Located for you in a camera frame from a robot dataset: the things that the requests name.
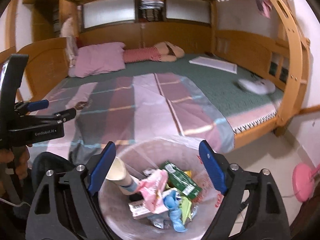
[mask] wooden headboard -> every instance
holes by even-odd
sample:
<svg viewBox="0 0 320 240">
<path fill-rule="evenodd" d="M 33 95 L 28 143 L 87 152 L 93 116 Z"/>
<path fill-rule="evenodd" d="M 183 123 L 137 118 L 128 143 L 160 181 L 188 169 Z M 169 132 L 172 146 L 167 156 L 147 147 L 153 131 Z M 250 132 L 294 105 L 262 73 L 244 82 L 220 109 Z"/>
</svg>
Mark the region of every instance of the wooden headboard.
<svg viewBox="0 0 320 240">
<path fill-rule="evenodd" d="M 33 95 L 31 101 L 43 99 L 68 76 L 65 47 L 66 38 L 54 38 L 34 42 L 19 51 L 29 55 L 25 74 Z"/>
<path fill-rule="evenodd" d="M 290 58 L 287 41 L 277 42 L 255 33 L 220 30 L 216 31 L 216 42 L 217 56 L 271 80 L 284 91 L 286 84 L 280 80 L 280 74 L 284 60 Z M 269 74 L 273 54 L 279 57 L 274 76 Z"/>
<path fill-rule="evenodd" d="M 151 47 L 169 41 L 185 53 L 210 51 L 211 27 L 176 22 L 124 23 L 97 26 L 79 34 L 84 46 L 105 42 L 123 42 L 125 49 Z"/>
</svg>

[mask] pink fan base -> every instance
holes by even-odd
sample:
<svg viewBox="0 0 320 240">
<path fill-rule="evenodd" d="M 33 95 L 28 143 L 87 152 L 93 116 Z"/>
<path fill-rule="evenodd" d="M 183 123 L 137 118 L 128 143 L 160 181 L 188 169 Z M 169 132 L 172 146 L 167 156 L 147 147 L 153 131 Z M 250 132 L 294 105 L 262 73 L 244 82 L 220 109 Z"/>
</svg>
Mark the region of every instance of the pink fan base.
<svg viewBox="0 0 320 240">
<path fill-rule="evenodd" d="M 292 174 L 292 184 L 293 192 L 298 201 L 305 202 L 310 197 L 315 185 L 315 181 L 312 176 L 312 169 L 304 163 L 299 163 L 294 168 Z"/>
</svg>

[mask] human hand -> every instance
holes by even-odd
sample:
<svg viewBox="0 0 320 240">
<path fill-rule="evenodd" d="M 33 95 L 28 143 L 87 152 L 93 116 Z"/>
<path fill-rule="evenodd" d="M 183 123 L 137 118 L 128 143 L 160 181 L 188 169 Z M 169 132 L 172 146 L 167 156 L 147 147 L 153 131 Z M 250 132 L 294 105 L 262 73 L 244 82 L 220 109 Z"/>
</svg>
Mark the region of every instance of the human hand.
<svg viewBox="0 0 320 240">
<path fill-rule="evenodd" d="M 27 146 L 25 146 L 25 151 L 19 158 L 19 165 L 16 167 L 15 173 L 18 175 L 19 179 L 25 179 L 28 176 L 28 160 L 30 158 L 30 154 Z M 9 163 L 14 159 L 13 152 L 7 149 L 0 149 L 0 163 Z M 0 196 L 4 194 L 4 186 L 0 181 Z"/>
</svg>

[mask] trash can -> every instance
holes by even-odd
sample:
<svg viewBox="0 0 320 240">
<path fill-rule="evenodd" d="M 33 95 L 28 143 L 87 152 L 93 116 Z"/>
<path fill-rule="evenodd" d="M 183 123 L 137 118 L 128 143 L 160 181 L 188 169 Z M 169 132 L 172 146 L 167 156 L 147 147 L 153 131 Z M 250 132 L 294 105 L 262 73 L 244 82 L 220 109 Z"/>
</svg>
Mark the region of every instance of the trash can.
<svg viewBox="0 0 320 240">
<path fill-rule="evenodd" d="M 99 205 L 105 222 L 123 240 L 200 240 L 212 223 L 223 195 L 217 191 L 199 157 L 199 138 L 182 136 L 156 138 L 136 143 L 117 153 L 125 163 L 128 172 L 143 179 L 143 170 L 159 168 L 170 161 L 183 171 L 191 170 L 192 179 L 202 188 L 197 198 L 198 211 L 193 220 L 186 225 L 184 233 L 154 227 L 147 218 L 135 220 L 129 210 L 129 198 L 123 195 L 114 183 L 105 180 L 99 192 Z"/>
</svg>

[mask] plaid blanket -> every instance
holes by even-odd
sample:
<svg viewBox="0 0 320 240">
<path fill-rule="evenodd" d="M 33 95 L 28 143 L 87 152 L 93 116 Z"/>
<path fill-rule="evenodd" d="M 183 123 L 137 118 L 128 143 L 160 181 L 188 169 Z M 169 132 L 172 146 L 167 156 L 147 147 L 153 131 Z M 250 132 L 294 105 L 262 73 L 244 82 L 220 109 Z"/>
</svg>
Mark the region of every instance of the plaid blanket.
<svg viewBox="0 0 320 240">
<path fill-rule="evenodd" d="M 118 77 L 80 87 L 59 89 L 47 97 L 52 114 L 74 107 L 75 119 L 64 124 L 65 136 L 34 144 L 30 161 L 49 151 L 86 163 L 109 141 L 117 150 L 166 136 L 206 139 L 219 153 L 234 147 L 234 132 L 217 108 L 187 77 L 173 73 Z"/>
</svg>

